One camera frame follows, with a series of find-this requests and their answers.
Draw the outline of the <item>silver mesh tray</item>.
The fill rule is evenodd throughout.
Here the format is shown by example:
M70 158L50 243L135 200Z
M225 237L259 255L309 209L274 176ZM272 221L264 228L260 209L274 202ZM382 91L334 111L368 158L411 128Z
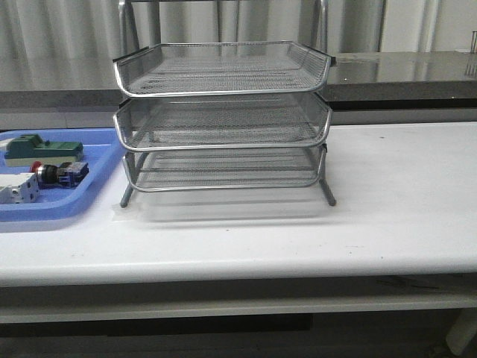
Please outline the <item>silver mesh tray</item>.
M130 185L141 192L310 186L323 178L324 150L192 149L127 152Z
M326 85L333 56L293 41L171 43L113 62L129 98L314 92Z
M113 121L135 152L313 147L325 142L332 109L316 94L129 99Z

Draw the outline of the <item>red emergency stop push button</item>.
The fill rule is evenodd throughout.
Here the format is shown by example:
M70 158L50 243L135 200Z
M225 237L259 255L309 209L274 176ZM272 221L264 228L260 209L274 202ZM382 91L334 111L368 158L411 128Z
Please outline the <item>red emergency stop push button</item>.
M64 162L56 166L35 161L30 172L37 176L41 187L61 186L72 189L89 174L89 165L86 162Z

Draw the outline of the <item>blue plastic tray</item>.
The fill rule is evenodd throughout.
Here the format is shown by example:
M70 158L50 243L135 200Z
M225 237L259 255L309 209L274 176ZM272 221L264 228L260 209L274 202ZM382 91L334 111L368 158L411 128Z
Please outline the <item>blue plastic tray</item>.
M17 138L23 134L39 134L51 142L81 142L82 161L88 163L89 174L74 189L54 186L41 189L33 203L1 205L3 222L48 221L82 213L94 201L124 154L112 128L6 131L1 133L1 139Z

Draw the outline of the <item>grey stone counter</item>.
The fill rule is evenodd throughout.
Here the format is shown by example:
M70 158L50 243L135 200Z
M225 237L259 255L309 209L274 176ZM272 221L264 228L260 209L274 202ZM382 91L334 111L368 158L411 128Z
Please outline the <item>grey stone counter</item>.
M476 107L476 56L456 51L338 54L321 93L337 110ZM105 57L1 60L1 108L115 107Z

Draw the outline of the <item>white circuit breaker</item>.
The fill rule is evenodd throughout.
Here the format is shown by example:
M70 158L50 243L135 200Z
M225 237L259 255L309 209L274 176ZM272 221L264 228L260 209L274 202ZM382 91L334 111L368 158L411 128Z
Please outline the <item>white circuit breaker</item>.
M35 202L39 195L36 174L1 174L1 204L28 204Z

